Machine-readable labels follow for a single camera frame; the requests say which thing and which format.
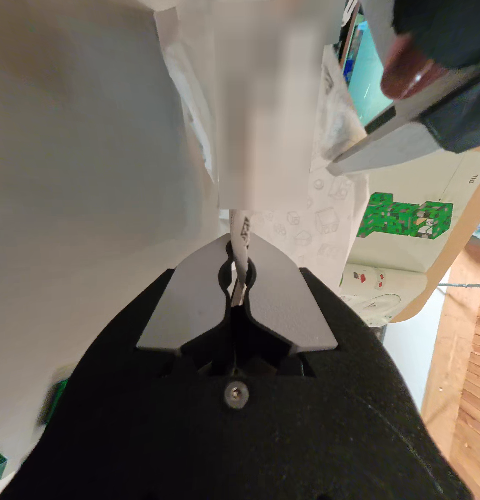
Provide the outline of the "white printed paper bag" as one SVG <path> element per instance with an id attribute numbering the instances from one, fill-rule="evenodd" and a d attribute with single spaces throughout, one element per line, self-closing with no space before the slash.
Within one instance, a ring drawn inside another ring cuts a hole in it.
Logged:
<path id="1" fill-rule="evenodd" d="M 156 1 L 164 62 L 193 161 L 219 219 L 250 232 L 338 292 L 368 177 L 332 160 L 365 138 L 334 44 L 343 1 Z"/>

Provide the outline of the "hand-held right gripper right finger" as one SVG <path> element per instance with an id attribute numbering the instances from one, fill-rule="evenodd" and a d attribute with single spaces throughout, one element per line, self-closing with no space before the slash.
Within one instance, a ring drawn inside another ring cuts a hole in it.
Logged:
<path id="1" fill-rule="evenodd" d="M 301 270 L 256 234 L 242 302 L 234 309 L 235 361 L 246 374 L 313 376 L 307 354 L 338 346 Z"/>

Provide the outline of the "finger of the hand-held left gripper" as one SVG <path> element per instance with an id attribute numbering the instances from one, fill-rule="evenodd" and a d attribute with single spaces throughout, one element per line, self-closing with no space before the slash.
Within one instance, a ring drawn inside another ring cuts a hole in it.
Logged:
<path id="1" fill-rule="evenodd" d="M 372 134 L 395 117 L 405 118 L 408 121 L 414 119 L 425 109 L 479 74 L 480 63 L 459 70 L 448 70 L 447 73 L 437 78 L 420 92 L 409 98 L 389 104 L 381 113 L 374 116 L 365 125 L 366 133 L 368 135 Z"/>
<path id="2" fill-rule="evenodd" d="M 400 165 L 436 153 L 441 146 L 419 121 L 385 124 L 327 166 L 333 176 Z"/>

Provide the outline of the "grey desk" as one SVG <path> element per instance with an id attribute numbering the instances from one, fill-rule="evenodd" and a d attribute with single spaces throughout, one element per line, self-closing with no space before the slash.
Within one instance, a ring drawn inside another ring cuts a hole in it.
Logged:
<path id="1" fill-rule="evenodd" d="M 0 1 L 0 489 L 51 386 L 217 229 L 143 1 Z"/>

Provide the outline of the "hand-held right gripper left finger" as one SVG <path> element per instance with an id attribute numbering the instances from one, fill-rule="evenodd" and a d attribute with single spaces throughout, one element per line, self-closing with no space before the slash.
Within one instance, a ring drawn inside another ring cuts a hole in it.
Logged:
<path id="1" fill-rule="evenodd" d="M 198 372 L 231 374 L 235 354 L 230 327 L 232 250 L 224 234 L 174 268 L 136 348 L 191 359 Z"/>

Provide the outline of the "person's left hand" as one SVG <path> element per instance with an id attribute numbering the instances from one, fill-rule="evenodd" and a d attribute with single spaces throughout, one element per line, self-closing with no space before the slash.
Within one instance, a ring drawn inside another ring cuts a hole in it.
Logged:
<path id="1" fill-rule="evenodd" d="M 448 73 L 415 45 L 411 34 L 396 36 L 383 68 L 381 91 L 393 101 L 417 94 Z"/>

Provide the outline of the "toy brick instruction booklet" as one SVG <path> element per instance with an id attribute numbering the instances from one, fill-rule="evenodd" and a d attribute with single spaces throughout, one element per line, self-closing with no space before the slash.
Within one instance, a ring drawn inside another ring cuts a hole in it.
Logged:
<path id="1" fill-rule="evenodd" d="M 372 171 L 369 182 L 340 295 L 380 327 L 424 291 L 426 272 L 480 184 L 480 151 L 432 153 Z"/>

